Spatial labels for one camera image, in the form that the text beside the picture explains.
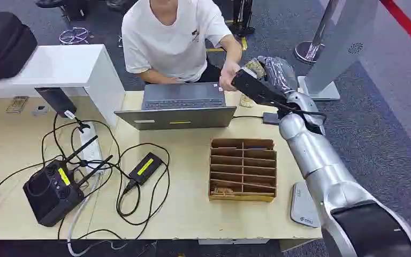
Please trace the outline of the person's left hand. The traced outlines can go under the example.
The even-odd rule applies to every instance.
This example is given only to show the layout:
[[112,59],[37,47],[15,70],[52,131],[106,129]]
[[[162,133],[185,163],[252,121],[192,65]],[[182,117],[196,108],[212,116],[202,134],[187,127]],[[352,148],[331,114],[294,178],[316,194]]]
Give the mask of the person's left hand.
[[219,86],[226,91],[236,91],[232,85],[232,81],[236,72],[240,70],[240,66],[235,61],[225,61],[219,77]]

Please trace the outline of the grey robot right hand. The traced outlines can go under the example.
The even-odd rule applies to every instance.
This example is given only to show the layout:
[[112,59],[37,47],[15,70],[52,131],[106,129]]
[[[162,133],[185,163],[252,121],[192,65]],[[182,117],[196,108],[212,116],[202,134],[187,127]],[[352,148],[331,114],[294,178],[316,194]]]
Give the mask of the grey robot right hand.
[[293,67],[280,57],[258,56],[257,60],[265,70],[266,81],[270,88],[279,94],[286,95],[297,91],[298,81]]

